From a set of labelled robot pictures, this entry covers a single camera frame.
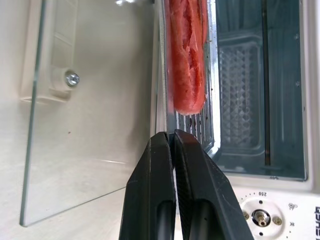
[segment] sausage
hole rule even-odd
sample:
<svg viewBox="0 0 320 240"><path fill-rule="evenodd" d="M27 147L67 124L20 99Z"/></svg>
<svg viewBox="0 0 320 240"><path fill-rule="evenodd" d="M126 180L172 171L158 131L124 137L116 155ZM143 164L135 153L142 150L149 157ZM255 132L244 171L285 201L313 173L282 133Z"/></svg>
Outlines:
<svg viewBox="0 0 320 240"><path fill-rule="evenodd" d="M208 13L206 0L169 0L173 106L182 115L204 106Z"/></svg>

